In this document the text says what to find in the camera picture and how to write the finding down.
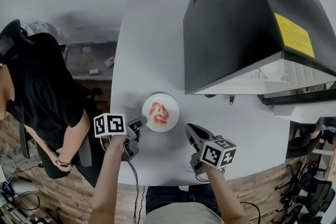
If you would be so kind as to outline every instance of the wire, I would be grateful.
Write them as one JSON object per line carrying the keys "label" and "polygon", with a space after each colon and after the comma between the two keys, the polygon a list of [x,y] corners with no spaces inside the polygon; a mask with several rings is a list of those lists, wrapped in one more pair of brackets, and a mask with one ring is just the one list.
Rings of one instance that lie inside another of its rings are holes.
{"label": "wire", "polygon": [[35,165],[35,166],[31,167],[31,168],[27,168],[27,169],[24,169],[24,170],[22,170],[22,171],[16,171],[15,174],[17,174],[17,173],[22,173],[22,172],[24,172],[24,171],[33,169],[33,168],[35,168],[35,167],[39,167],[39,166],[38,166],[38,165]]}
{"label": "wire", "polygon": [[141,207],[139,211],[139,218],[138,218],[138,224],[140,223],[140,218],[141,218],[141,210],[142,210],[142,202],[143,202],[143,195],[145,194],[145,186],[143,186],[143,192],[142,192],[142,199],[141,199]]}
{"label": "wire", "polygon": [[13,159],[12,159],[11,157],[9,157],[8,155],[3,154],[3,153],[0,153],[0,155],[6,156],[6,157],[9,158],[9,159],[13,162],[13,164],[14,164],[14,172],[13,172],[12,177],[10,178],[10,180],[7,181],[7,185],[6,185],[5,187],[2,188],[2,190],[4,190],[4,189],[9,185],[9,183],[12,181],[12,179],[13,179],[13,177],[14,177],[14,175],[15,175],[15,172],[16,172],[16,165],[15,165],[15,162],[13,161]]}
{"label": "wire", "polygon": [[29,194],[35,194],[35,195],[36,195],[36,197],[37,197],[37,201],[38,201],[38,205],[37,205],[36,207],[34,207],[34,208],[22,208],[22,207],[19,207],[19,206],[17,206],[17,205],[16,205],[16,207],[19,208],[19,209],[25,210],[25,211],[33,211],[33,210],[36,210],[37,208],[40,207],[40,197],[39,197],[36,193],[32,193],[31,191],[26,191],[26,192],[24,192],[24,193],[21,193],[20,195],[18,195],[18,196],[16,196],[16,197],[12,198],[10,201],[8,201],[8,203],[6,203],[5,205],[1,206],[0,208],[4,208],[4,207],[8,206],[8,205],[9,205],[12,201],[14,201],[15,199],[26,197],[26,196],[28,196]]}
{"label": "wire", "polygon": [[21,210],[25,210],[25,211],[33,211],[33,210],[36,210],[37,208],[39,208],[40,207],[40,197],[36,194],[36,193],[31,193],[31,192],[29,192],[29,193],[26,193],[26,194],[24,194],[24,193],[22,193],[21,195],[19,195],[17,198],[23,198],[23,197],[26,197],[26,196],[28,196],[29,194],[34,194],[34,195],[36,195],[36,197],[37,197],[37,202],[38,202],[38,205],[36,206],[36,207],[34,207],[34,208],[23,208],[23,207],[20,207],[20,206],[16,206],[17,208],[19,208],[19,209],[21,209]]}
{"label": "wire", "polygon": [[106,148],[103,145],[103,140],[101,139],[101,137],[99,138],[100,140],[100,146],[103,148],[103,150],[106,152]]}
{"label": "wire", "polygon": [[260,209],[259,209],[259,207],[256,206],[255,204],[252,204],[252,202],[241,201],[240,203],[241,203],[241,204],[252,205],[252,206],[254,206],[255,208],[257,208],[257,210],[258,210],[258,214],[259,214],[259,217],[258,217],[258,224],[260,224],[260,221],[261,221],[261,213],[260,213]]}
{"label": "wire", "polygon": [[[225,168],[222,168],[220,171],[221,171],[222,174],[224,175],[224,173],[225,173]],[[196,178],[199,182],[203,182],[203,183],[207,183],[207,182],[209,182],[209,180],[207,180],[207,179],[203,179],[203,178],[201,178],[199,175],[195,175],[195,178]]]}
{"label": "wire", "polygon": [[134,215],[133,215],[133,224],[137,224],[136,222],[136,216],[137,216],[137,213],[136,213],[136,204],[138,203],[138,197],[139,197],[139,182],[138,182],[138,174],[136,173],[136,170],[134,168],[134,166],[131,164],[131,162],[128,162],[128,164],[130,165],[132,171],[133,171],[133,174],[134,174],[134,177],[135,177],[135,186],[136,186],[136,199],[135,199],[135,205],[134,205]]}
{"label": "wire", "polygon": [[300,161],[302,162],[302,166],[304,166],[304,164],[305,164],[306,161],[307,161],[307,156],[303,156],[303,157],[301,157]]}
{"label": "wire", "polygon": [[[272,214],[276,214],[276,213],[279,213],[283,210],[283,204],[279,205],[277,208],[273,208],[271,210],[269,210],[268,212],[264,213],[261,215],[261,217],[265,217],[265,216],[270,216]],[[249,221],[252,221],[252,220],[255,220],[257,219],[258,217],[255,217],[255,218],[251,218],[249,219]]]}

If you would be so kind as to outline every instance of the bracelet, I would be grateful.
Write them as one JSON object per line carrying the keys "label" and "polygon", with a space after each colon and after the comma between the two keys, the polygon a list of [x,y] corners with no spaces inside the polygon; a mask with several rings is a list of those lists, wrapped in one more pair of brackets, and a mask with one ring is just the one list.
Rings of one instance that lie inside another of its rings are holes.
{"label": "bracelet", "polygon": [[61,166],[61,167],[64,167],[64,168],[67,168],[67,167],[69,167],[69,163],[63,163],[63,162],[61,162],[60,160],[59,160],[59,158],[58,158],[58,162],[59,162],[59,166]]}

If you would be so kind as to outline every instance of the paper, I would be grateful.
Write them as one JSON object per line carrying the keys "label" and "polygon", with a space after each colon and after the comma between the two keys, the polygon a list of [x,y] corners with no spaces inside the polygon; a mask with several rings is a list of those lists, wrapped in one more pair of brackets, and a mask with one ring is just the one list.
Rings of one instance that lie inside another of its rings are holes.
{"label": "paper", "polygon": [[308,32],[279,14],[275,13],[275,17],[278,21],[285,46],[314,58],[314,51]]}

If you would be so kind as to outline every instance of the black office chair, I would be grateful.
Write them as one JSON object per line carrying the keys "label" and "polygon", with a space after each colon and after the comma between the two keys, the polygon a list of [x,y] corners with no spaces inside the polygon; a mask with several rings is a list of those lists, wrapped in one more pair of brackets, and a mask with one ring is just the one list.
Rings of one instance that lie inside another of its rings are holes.
{"label": "black office chair", "polygon": [[304,214],[300,217],[298,223],[300,224],[320,224],[322,216],[311,217],[309,214]]}
{"label": "black office chair", "polygon": [[[26,31],[21,28],[19,20],[14,20],[10,22],[0,33],[0,63],[7,63],[11,59],[17,57],[20,53],[29,49],[29,46],[33,46],[34,44],[38,44],[40,42],[45,44],[47,53],[55,53],[53,54],[54,59],[55,55],[60,55],[57,59],[57,64],[64,65],[64,60],[62,55],[60,54],[57,40],[49,33],[39,33],[28,37]],[[83,93],[88,96],[88,100],[91,101],[91,103],[89,104],[90,111],[87,111],[87,113],[89,115],[89,118],[93,119],[93,117],[97,115],[97,108],[94,102],[94,98],[95,95],[100,91],[99,89],[91,91],[83,86],[79,86],[79,89],[81,89]],[[19,127],[19,133],[23,156],[25,158],[30,158],[28,141],[31,140],[32,137],[26,132],[23,124],[21,124]],[[86,136],[86,138],[84,139],[78,151],[78,154],[81,165],[83,167],[88,167],[92,165],[91,146],[88,136]]]}
{"label": "black office chair", "polygon": [[318,180],[310,174],[303,175],[297,187],[307,192],[307,195],[293,195],[291,199],[293,202],[304,205],[312,217],[319,211],[326,211],[334,198],[334,190],[331,189],[332,182]]}

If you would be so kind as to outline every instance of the shrimp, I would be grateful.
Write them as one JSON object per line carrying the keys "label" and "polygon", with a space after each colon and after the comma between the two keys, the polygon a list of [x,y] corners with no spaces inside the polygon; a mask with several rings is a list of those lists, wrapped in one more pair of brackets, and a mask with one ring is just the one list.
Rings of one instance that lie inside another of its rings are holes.
{"label": "shrimp", "polygon": [[153,114],[153,112],[155,111],[155,109],[156,109],[157,107],[159,107],[159,112],[160,112],[160,111],[161,111],[161,106],[160,106],[160,104],[157,103],[157,102],[154,102],[154,103],[152,104],[151,111],[149,112],[149,115],[150,115],[150,116]]}
{"label": "shrimp", "polygon": [[163,119],[164,121],[166,121],[166,120],[168,119],[168,117],[169,117],[168,111],[167,111],[167,109],[164,107],[164,105],[161,105],[161,107],[162,107],[162,113],[163,113],[163,117],[162,117],[162,119]]}
{"label": "shrimp", "polygon": [[156,124],[167,124],[167,121],[162,120],[162,115],[155,115],[153,119]]}

